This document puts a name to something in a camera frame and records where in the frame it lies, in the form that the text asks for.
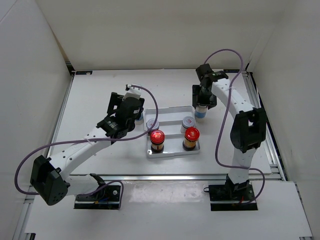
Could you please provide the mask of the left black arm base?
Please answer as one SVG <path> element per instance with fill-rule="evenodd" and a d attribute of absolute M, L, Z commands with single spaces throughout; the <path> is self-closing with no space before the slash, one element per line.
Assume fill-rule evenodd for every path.
<path fill-rule="evenodd" d="M 75 197 L 76 210 L 119 210 L 122 206 L 124 184 L 120 180 L 105 182 L 95 173 L 90 174 L 98 184 L 95 193 L 78 194 Z"/>

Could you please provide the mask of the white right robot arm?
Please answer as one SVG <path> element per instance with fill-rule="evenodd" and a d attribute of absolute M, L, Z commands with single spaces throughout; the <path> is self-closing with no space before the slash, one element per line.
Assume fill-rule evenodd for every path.
<path fill-rule="evenodd" d="M 204 119 L 207 110 L 214 108 L 220 100 L 226 107 L 226 115 L 231 115 L 233 124 L 230 141 L 234 147 L 232 164 L 226 176 L 225 184 L 215 187 L 221 200 L 244 198 L 248 192 L 249 169 L 253 157 L 261 143 L 266 139 L 266 111 L 247 102 L 232 87 L 224 71 L 213 71 L 208 63 L 195 70 L 198 85 L 192 86 L 192 106 L 197 121 Z"/>

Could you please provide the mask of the red lid dark bottle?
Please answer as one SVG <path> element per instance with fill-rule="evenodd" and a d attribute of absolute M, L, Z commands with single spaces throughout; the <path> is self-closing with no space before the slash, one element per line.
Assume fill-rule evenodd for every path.
<path fill-rule="evenodd" d="M 165 134 L 161 130 L 155 130 L 150 134 L 150 147 L 155 153 L 159 153 L 164 149 Z"/>

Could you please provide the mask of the red lid amber bottle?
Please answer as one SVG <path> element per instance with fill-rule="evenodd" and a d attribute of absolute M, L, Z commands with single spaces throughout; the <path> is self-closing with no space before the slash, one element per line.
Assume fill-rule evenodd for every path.
<path fill-rule="evenodd" d="M 196 127 L 189 127 L 185 130 L 182 146 L 186 151 L 195 149 L 200 137 L 200 132 Z"/>

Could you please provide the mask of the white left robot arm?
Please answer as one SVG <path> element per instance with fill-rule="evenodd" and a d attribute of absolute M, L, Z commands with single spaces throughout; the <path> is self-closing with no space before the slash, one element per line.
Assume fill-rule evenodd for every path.
<path fill-rule="evenodd" d="M 88 194 L 93 200 L 103 198 L 105 188 L 100 177 L 91 173 L 75 178 L 70 174 L 96 153 L 133 131 L 144 101 L 140 88 L 130 89 L 125 95 L 113 92 L 107 116 L 84 137 L 83 142 L 74 143 L 51 157 L 41 155 L 34 160 L 30 183 L 47 205 L 53 206 L 68 195 Z"/>

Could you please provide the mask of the blue label spice jar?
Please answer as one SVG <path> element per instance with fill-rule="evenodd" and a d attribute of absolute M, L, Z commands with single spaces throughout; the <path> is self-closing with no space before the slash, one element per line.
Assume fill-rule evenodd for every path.
<path fill-rule="evenodd" d="M 208 107 L 206 105 L 197 104 L 194 111 L 194 118 L 196 122 L 203 122 L 208 111 Z"/>
<path fill-rule="evenodd" d="M 141 124 L 143 124 L 143 122 L 144 122 L 144 115 L 143 115 L 143 113 L 141 113 L 140 117 L 135 120 L 135 124 L 141 125 Z"/>

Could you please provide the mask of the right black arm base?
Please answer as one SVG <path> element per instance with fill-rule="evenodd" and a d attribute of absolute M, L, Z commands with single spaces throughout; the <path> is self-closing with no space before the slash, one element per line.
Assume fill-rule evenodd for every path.
<path fill-rule="evenodd" d="M 209 194 L 212 212 L 257 211 L 255 193 L 252 184 L 239 193 L 230 193 L 224 184 L 208 185 L 203 191 Z"/>

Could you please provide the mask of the grey lid small jar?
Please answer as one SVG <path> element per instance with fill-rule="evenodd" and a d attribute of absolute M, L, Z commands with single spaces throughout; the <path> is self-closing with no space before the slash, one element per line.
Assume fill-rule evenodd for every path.
<path fill-rule="evenodd" d="M 160 127 L 159 121 L 154 118 L 149 119 L 146 122 L 147 135 L 150 136 L 154 131 L 157 131 Z"/>
<path fill-rule="evenodd" d="M 196 125 L 196 121 L 192 116 L 186 116 L 182 119 L 180 132 L 184 134 L 188 128 L 192 128 Z"/>

